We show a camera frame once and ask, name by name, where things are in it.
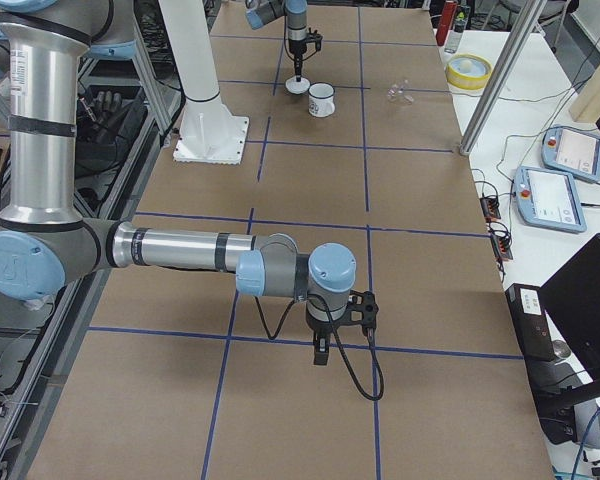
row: white pillar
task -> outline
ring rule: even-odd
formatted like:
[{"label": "white pillar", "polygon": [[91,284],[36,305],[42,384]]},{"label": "white pillar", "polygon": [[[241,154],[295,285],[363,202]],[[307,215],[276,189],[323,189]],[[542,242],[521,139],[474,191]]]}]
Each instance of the white pillar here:
[{"label": "white pillar", "polygon": [[222,103],[202,0],[159,3],[187,96],[175,160],[240,163],[249,119]]}]

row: clear plastic object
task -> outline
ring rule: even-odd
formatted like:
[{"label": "clear plastic object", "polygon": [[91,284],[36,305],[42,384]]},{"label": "clear plastic object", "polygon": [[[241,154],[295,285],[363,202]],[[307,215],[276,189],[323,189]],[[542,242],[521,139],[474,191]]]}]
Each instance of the clear plastic object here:
[{"label": "clear plastic object", "polygon": [[389,87],[389,90],[387,90],[387,100],[400,105],[411,105],[415,102],[415,99],[408,92],[409,81],[405,78]]}]

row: computer monitor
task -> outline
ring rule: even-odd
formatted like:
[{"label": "computer monitor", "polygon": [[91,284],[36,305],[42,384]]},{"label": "computer monitor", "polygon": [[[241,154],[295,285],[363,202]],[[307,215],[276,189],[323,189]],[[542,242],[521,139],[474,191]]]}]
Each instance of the computer monitor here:
[{"label": "computer monitor", "polygon": [[547,280],[539,297],[593,383],[599,386],[585,385],[588,388],[583,390],[586,395],[582,398],[600,396],[600,233]]}]

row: cup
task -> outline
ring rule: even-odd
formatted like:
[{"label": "cup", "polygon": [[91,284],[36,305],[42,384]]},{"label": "cup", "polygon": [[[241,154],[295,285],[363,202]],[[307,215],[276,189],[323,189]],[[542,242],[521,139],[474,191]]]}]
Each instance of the cup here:
[{"label": "cup", "polygon": [[328,117],[336,111],[333,103],[335,90],[328,83],[314,83],[309,87],[309,113],[314,117]]}]

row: table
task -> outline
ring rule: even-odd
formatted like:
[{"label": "table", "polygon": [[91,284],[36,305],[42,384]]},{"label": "table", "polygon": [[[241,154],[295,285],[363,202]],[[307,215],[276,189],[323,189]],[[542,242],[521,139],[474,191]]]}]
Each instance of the table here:
[{"label": "table", "polygon": [[[497,57],[507,39],[507,33],[467,31],[463,36],[458,53],[480,55],[495,65]],[[449,57],[441,51],[443,61]],[[523,49],[516,66],[501,97],[509,99],[539,99],[564,92],[570,87],[549,46],[540,34],[532,34]],[[454,106],[458,115],[461,130],[467,123],[477,104],[477,98],[471,98],[459,89],[451,87],[454,95]],[[576,95],[570,93],[559,95],[542,102],[516,102],[499,100],[489,117],[476,147],[471,152],[470,160],[473,168],[484,172],[486,180],[493,183],[500,193],[509,191],[510,182],[496,171],[496,163],[503,155],[504,144],[509,135],[535,135],[546,129],[545,123],[564,104],[552,124],[576,126],[584,130],[595,128],[593,124],[578,124],[571,120],[568,108]],[[501,169],[509,176],[513,175],[521,163],[529,166],[541,166],[540,142],[542,135],[535,138],[512,138],[509,140],[505,161]],[[474,171],[477,180],[481,174]],[[485,187],[485,193],[493,193]],[[600,203],[600,187],[577,181],[578,194],[582,202]],[[582,245],[594,234],[600,232],[600,209],[585,209],[587,231],[582,234],[568,234],[541,228],[529,227],[522,223],[515,205],[509,211],[509,198],[501,198],[503,221],[509,226],[513,236],[514,261],[505,263],[506,276],[504,288],[512,283],[542,285],[558,270]],[[552,338],[562,338],[553,324],[550,324]],[[569,359],[574,371],[582,370],[582,365],[573,358]],[[583,382],[591,381],[586,374],[580,375]],[[553,446],[547,442],[551,458],[562,471],[571,471],[573,459],[577,451],[574,444]],[[599,452],[589,455],[590,459],[599,456]],[[590,474],[590,467],[581,462],[582,472]]]},{"label": "table", "polygon": [[[243,14],[223,4],[212,31],[223,100],[251,119],[241,165],[165,150],[134,222],[348,245],[381,309],[385,398],[362,399],[335,350],[311,365],[300,308],[270,342],[229,276],[114,271],[29,478],[552,478],[428,14],[310,8],[326,119],[283,91],[282,23]],[[403,76],[408,107],[385,98]]]}]

